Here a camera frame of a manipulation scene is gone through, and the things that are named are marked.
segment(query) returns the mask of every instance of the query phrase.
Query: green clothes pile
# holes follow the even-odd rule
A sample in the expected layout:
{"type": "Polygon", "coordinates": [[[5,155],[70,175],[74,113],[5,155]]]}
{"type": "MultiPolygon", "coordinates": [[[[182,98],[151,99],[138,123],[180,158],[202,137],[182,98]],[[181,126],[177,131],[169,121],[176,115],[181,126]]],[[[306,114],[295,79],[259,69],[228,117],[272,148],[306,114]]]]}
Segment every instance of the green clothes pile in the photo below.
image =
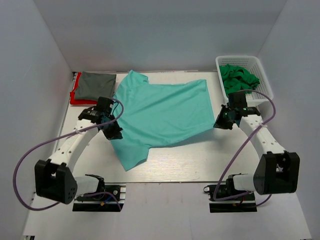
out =
{"type": "Polygon", "coordinates": [[[227,64],[219,67],[225,94],[227,96],[230,93],[234,93],[239,90],[254,90],[260,84],[259,78],[241,66],[231,66],[230,64],[227,64]]]}

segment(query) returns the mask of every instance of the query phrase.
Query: white wall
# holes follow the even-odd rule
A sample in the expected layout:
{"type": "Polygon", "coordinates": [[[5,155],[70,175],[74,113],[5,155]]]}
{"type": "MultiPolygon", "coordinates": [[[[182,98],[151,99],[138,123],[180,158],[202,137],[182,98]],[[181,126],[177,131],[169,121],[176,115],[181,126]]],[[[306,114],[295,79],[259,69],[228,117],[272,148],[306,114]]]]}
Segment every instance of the white wall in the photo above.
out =
{"type": "MultiPolygon", "coordinates": [[[[57,135],[72,75],[32,0],[1,1],[0,23],[0,238],[15,240],[28,211],[14,195],[14,167],[28,149],[57,135]]],[[[27,202],[34,163],[51,149],[31,154],[18,173],[27,202]]]]}
{"type": "MultiPolygon", "coordinates": [[[[258,55],[277,108],[269,129],[300,156],[297,196],[315,240],[320,239],[319,9],[318,0],[289,0],[258,55]]],[[[272,110],[265,104],[261,111],[272,110]]]]}
{"type": "Polygon", "coordinates": [[[73,71],[208,70],[257,55],[286,0],[34,0],[73,71]]]}

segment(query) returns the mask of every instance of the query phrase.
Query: white table surface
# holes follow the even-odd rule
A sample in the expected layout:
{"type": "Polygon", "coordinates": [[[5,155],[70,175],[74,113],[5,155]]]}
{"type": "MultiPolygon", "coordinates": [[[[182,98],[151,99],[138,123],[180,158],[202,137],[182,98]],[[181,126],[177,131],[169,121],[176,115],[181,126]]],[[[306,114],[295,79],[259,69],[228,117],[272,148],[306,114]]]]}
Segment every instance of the white table surface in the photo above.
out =
{"type": "MultiPolygon", "coordinates": [[[[152,84],[207,79],[212,108],[218,116],[223,96],[215,72],[146,73],[152,84]]],[[[126,74],[118,74],[119,83],[126,74]]],[[[69,106],[62,133],[71,131],[82,106],[69,106]]],[[[300,240],[311,238],[295,193],[274,195],[258,212],[210,213],[205,183],[217,181],[246,135],[213,129],[185,145],[151,149],[145,163],[125,172],[111,144],[100,132],[77,162],[73,175],[96,174],[126,185],[121,212],[72,212],[72,204],[30,211],[24,235],[36,240],[300,240]],[[195,182],[195,183],[146,183],[195,182]]],[[[254,172],[259,162],[248,144],[229,174],[254,172]]],[[[257,202],[266,196],[255,195],[257,202]]],[[[52,204],[35,196],[35,208],[52,204]]]]}
{"type": "MultiPolygon", "coordinates": [[[[151,84],[181,84],[206,79],[213,114],[215,118],[218,117],[223,95],[216,72],[174,71],[144,74],[149,77],[151,84]]],[[[116,87],[126,75],[127,73],[117,74],[116,87]]],[[[63,134],[73,131],[78,115],[86,107],[68,107],[63,134]]],[[[217,181],[246,137],[237,126],[233,130],[212,129],[185,140],[181,146],[151,148],[146,162],[126,172],[111,143],[99,132],[78,159],[73,175],[95,174],[104,177],[109,183],[217,181]]],[[[228,174],[253,173],[258,162],[258,155],[249,143],[228,174]]]]}

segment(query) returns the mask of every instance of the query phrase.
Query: cable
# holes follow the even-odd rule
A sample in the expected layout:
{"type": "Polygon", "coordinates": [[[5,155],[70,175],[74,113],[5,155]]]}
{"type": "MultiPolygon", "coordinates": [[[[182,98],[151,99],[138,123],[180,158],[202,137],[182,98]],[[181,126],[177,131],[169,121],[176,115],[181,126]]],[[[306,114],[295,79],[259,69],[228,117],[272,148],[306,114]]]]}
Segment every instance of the cable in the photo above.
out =
{"type": "MultiPolygon", "coordinates": [[[[235,199],[235,198],[238,198],[238,197],[242,197],[242,196],[245,196],[245,195],[248,195],[248,194],[251,194],[252,192],[250,191],[246,191],[246,192],[243,192],[243,193],[240,193],[240,194],[236,194],[236,195],[233,195],[233,196],[226,196],[226,197],[222,197],[222,198],[217,198],[217,193],[218,193],[218,189],[225,177],[225,175],[227,174],[227,171],[229,170],[229,168],[231,167],[231,165],[234,163],[234,161],[236,160],[236,158],[238,157],[238,155],[240,154],[240,152],[242,151],[242,149],[244,149],[244,147],[247,145],[247,143],[253,138],[253,136],[263,127],[263,125],[267,124],[268,122],[270,122],[276,115],[276,106],[274,104],[274,102],[271,100],[270,97],[268,97],[266,94],[262,93],[262,92],[259,92],[259,91],[256,91],[256,90],[248,90],[248,89],[245,89],[245,90],[240,90],[238,92],[245,92],[245,91],[251,91],[251,92],[255,92],[257,94],[260,94],[262,96],[264,96],[266,99],[269,100],[269,102],[271,103],[272,105],[272,108],[273,108],[273,114],[271,117],[269,117],[267,120],[265,120],[262,124],[260,124],[249,136],[248,138],[244,141],[244,143],[239,147],[238,151],[236,151],[236,153],[234,154],[234,156],[232,157],[232,159],[230,160],[229,164],[226,166],[225,170],[223,171],[215,189],[214,189],[214,192],[213,192],[213,199],[215,201],[224,201],[224,200],[229,200],[229,199],[235,199]]],[[[271,195],[267,197],[267,199],[259,204],[257,204],[256,206],[261,206],[262,204],[264,204],[266,201],[268,201],[269,199],[271,198],[271,195]]]]}
{"type": "Polygon", "coordinates": [[[100,195],[100,194],[107,194],[109,195],[110,197],[113,198],[113,200],[116,202],[116,204],[118,205],[120,211],[121,211],[121,206],[120,206],[120,203],[118,202],[118,200],[116,199],[116,197],[110,193],[110,192],[107,192],[107,191],[101,191],[101,192],[95,192],[95,193],[89,193],[89,194],[84,194],[83,196],[84,197],[93,197],[93,196],[96,196],[96,195],[100,195]]]}
{"type": "Polygon", "coordinates": [[[112,101],[115,101],[117,103],[119,103],[122,107],[122,110],[120,112],[120,114],[113,120],[111,121],[108,121],[108,122],[104,122],[104,123],[101,123],[101,124],[97,124],[97,125],[93,125],[93,126],[88,126],[88,127],[85,127],[85,128],[82,128],[80,130],[78,130],[77,132],[76,131],[73,131],[73,132],[70,132],[70,133],[67,133],[65,135],[62,135],[62,136],[57,136],[55,138],[52,138],[51,140],[47,140],[47,141],[44,141],[42,143],[39,143],[38,145],[32,147],[31,149],[29,149],[21,158],[20,160],[18,161],[18,163],[16,164],[15,168],[14,168],[14,172],[13,172],[13,190],[14,190],[14,193],[16,195],[16,197],[18,198],[19,202],[27,209],[29,210],[32,210],[32,211],[43,211],[43,210],[46,210],[46,209],[50,209],[54,206],[56,206],[57,204],[59,204],[59,202],[56,202],[52,205],[49,205],[49,206],[45,206],[45,207],[41,207],[41,208],[34,208],[34,207],[31,207],[29,206],[28,204],[26,204],[24,202],[24,200],[21,198],[20,194],[19,194],[19,191],[18,191],[18,187],[17,187],[17,173],[18,173],[18,170],[19,170],[19,167],[21,165],[21,163],[24,161],[24,159],[31,153],[33,152],[34,150],[42,147],[43,145],[46,145],[46,144],[49,144],[49,143],[52,143],[52,142],[55,142],[57,140],[60,140],[60,139],[64,139],[64,138],[67,138],[67,137],[71,137],[71,136],[74,136],[78,133],[81,133],[81,132],[85,132],[87,130],[90,130],[90,129],[93,129],[93,128],[98,128],[98,127],[102,127],[104,125],[108,125],[108,124],[112,124],[114,123],[115,121],[117,121],[121,115],[124,113],[124,105],[122,104],[122,102],[120,102],[119,100],[117,99],[114,99],[114,98],[110,98],[112,101]]]}
{"type": "Polygon", "coordinates": [[[240,204],[242,204],[245,200],[245,196],[242,197],[241,201],[239,203],[235,203],[234,206],[239,206],[240,204]]]}
{"type": "Polygon", "coordinates": [[[94,200],[99,201],[101,199],[103,199],[105,197],[105,194],[103,194],[100,198],[96,199],[95,197],[93,197],[94,200]]]}
{"type": "Polygon", "coordinates": [[[103,203],[106,204],[110,199],[112,199],[112,196],[109,196],[103,203]]]}
{"type": "Polygon", "coordinates": [[[203,188],[203,192],[204,192],[205,194],[209,194],[209,193],[210,193],[210,187],[209,187],[209,185],[207,185],[207,186],[205,186],[205,187],[203,188]]]}
{"type": "Polygon", "coordinates": [[[113,111],[112,111],[112,115],[114,114],[114,112],[115,112],[115,110],[116,110],[116,108],[118,107],[118,105],[119,105],[119,103],[117,102],[117,105],[114,107],[114,109],[113,109],[113,111]]]}
{"type": "Polygon", "coordinates": [[[253,205],[253,206],[243,206],[244,208],[256,208],[256,207],[259,207],[261,206],[262,204],[264,204],[266,201],[268,201],[270,198],[271,198],[272,194],[270,194],[265,200],[263,200],[262,202],[256,204],[256,205],[253,205]]]}

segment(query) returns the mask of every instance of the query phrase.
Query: gray folded cloth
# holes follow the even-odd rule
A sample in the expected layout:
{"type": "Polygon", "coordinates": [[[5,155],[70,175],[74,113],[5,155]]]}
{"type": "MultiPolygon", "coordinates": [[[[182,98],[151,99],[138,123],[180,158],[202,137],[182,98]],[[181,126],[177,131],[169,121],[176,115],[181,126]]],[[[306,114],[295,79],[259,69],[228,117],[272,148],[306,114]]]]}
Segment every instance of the gray folded cloth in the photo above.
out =
{"type": "Polygon", "coordinates": [[[83,71],[74,91],[74,99],[97,101],[99,97],[111,98],[115,92],[116,76],[83,71]]]}

